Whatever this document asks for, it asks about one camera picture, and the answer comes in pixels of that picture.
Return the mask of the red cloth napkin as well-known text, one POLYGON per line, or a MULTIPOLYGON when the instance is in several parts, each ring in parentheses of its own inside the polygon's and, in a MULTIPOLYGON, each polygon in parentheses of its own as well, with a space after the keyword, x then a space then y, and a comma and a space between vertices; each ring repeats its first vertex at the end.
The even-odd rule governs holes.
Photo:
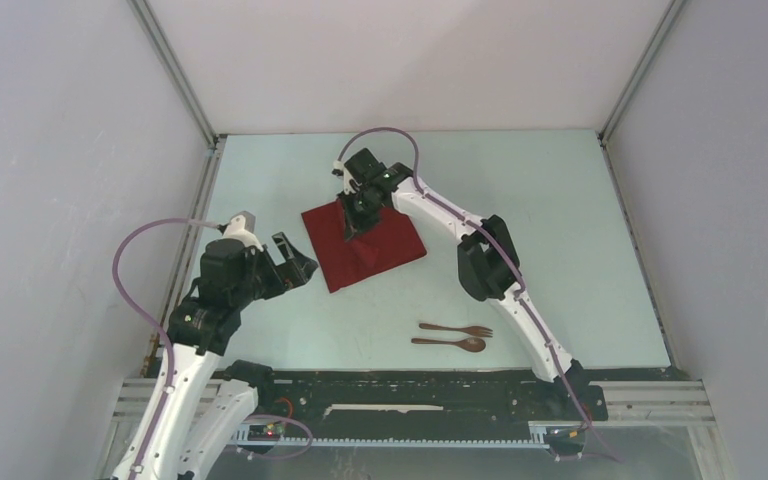
POLYGON ((338 201, 301 217, 331 293, 427 255, 411 219, 388 207, 378 225, 350 240, 343 238, 344 214, 338 201))

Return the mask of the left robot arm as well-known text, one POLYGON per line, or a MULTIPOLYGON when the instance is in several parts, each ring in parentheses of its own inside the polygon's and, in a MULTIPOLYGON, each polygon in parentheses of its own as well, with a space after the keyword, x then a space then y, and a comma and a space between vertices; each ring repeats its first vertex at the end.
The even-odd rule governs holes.
POLYGON ((284 259, 280 264, 247 230, 226 227, 205 247, 199 276, 170 316, 157 383, 113 478, 203 479, 239 426, 274 408, 271 369, 238 360, 208 410, 196 414, 242 311, 305 285, 318 268, 283 233, 272 239, 284 259))

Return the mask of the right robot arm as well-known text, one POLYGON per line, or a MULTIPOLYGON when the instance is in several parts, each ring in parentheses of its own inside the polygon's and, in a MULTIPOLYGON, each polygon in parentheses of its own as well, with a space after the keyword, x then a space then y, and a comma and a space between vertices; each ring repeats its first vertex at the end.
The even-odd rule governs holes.
POLYGON ((456 243, 457 274, 463 290, 507 316, 531 362, 545 411, 566 418, 582 403, 590 380, 552 333, 536 308, 520 271, 506 222, 498 215, 481 217, 462 209, 430 188, 402 163, 387 166, 364 148, 348 160, 334 162, 332 174, 343 182, 337 195, 344 214, 344 239, 369 233, 383 223, 388 207, 424 220, 456 243))

